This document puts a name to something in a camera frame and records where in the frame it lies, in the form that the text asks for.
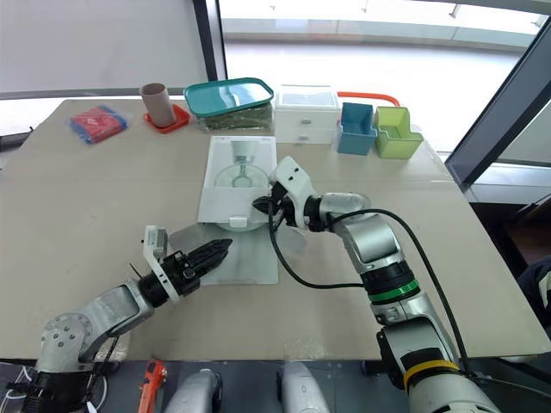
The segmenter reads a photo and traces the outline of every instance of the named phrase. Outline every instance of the red packet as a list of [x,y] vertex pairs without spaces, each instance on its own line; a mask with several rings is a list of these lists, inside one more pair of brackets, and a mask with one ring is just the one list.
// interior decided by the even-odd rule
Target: red packet
[[124,131],[128,122],[105,105],[77,114],[71,118],[71,128],[86,144],[96,144]]

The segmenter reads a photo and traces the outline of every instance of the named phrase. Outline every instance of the teal lid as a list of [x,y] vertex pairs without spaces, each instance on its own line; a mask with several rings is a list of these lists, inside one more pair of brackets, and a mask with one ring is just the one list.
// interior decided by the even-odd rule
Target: teal lid
[[198,83],[184,90],[189,110],[203,118],[252,108],[269,102],[274,91],[255,77]]

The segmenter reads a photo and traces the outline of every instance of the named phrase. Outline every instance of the small drawer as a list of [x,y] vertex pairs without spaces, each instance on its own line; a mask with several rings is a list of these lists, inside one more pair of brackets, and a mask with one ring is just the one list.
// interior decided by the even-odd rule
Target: small drawer
[[285,112],[275,113],[275,127],[295,128],[312,127],[316,129],[329,129],[337,127],[338,113],[308,113],[308,112]]
[[275,130],[277,143],[289,144],[331,144],[337,138],[336,127],[319,129],[314,127],[279,128]]

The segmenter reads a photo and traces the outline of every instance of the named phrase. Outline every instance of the orange handle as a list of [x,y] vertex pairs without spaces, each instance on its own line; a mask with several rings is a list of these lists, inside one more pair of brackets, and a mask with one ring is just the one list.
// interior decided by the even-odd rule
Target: orange handle
[[151,360],[145,367],[144,383],[141,386],[138,413],[154,413],[155,398],[166,377],[166,368],[159,360]]
[[381,99],[382,101],[389,101],[394,106],[398,107],[398,99],[390,95],[383,95],[381,93],[363,93],[363,92],[337,92],[339,97],[361,97],[364,99]]

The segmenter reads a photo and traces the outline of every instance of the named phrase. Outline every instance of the white drawer box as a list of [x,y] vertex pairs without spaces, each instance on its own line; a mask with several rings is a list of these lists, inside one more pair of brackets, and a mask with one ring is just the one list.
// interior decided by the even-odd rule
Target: white drawer box
[[329,86],[284,84],[275,99],[275,140],[330,144],[337,135],[337,93]]

